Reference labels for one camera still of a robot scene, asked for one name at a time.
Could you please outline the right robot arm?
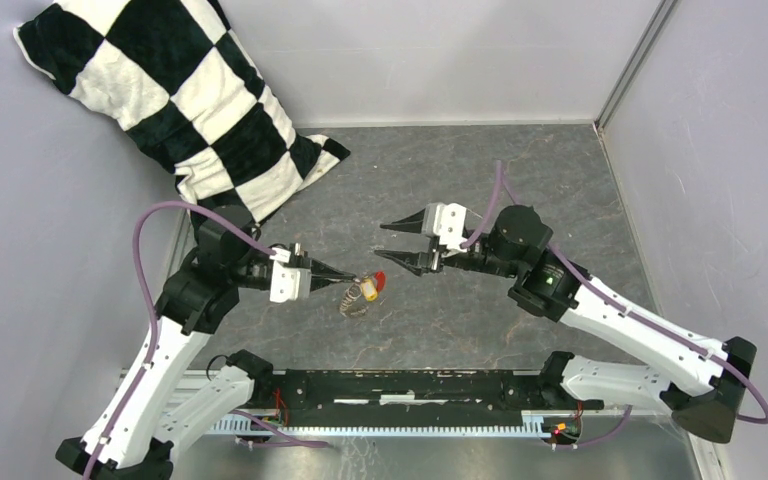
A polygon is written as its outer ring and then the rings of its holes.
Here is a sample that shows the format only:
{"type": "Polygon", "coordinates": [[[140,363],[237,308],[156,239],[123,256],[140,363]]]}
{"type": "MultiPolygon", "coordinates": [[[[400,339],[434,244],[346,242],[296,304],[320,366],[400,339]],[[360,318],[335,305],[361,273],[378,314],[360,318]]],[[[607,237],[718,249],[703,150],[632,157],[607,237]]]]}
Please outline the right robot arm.
{"type": "Polygon", "coordinates": [[[445,267],[513,280],[508,296],[527,313],[596,336],[637,359],[606,363],[554,352],[537,382],[540,400],[562,408],[573,399],[668,414],[685,431],[727,444],[741,420],[756,346],[739,336],[706,337],[628,301],[587,270],[554,252],[552,229],[530,206],[504,208],[471,246],[466,209],[432,203],[385,229],[423,235],[424,252],[380,250],[411,273],[445,267]]]}

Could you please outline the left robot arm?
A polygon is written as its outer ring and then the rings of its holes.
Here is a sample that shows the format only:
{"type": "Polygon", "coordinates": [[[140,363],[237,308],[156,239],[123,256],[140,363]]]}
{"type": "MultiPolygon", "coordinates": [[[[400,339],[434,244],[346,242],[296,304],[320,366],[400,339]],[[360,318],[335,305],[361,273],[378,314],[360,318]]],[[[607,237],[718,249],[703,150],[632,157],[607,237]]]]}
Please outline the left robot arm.
{"type": "Polygon", "coordinates": [[[207,386],[165,410],[190,363],[238,305],[242,289],[266,291],[271,302],[285,303],[356,278],[310,258],[297,244],[267,247],[254,238],[255,229],[241,207],[214,211],[184,201],[158,203],[138,218],[132,253],[148,332],[104,412],[82,436],[61,442],[57,461],[84,479],[168,479],[177,459],[224,416],[275,399],[272,364],[239,351],[207,386]],[[183,209],[203,221],[195,247],[154,299],[140,240],[148,218],[162,209],[183,209]]]}

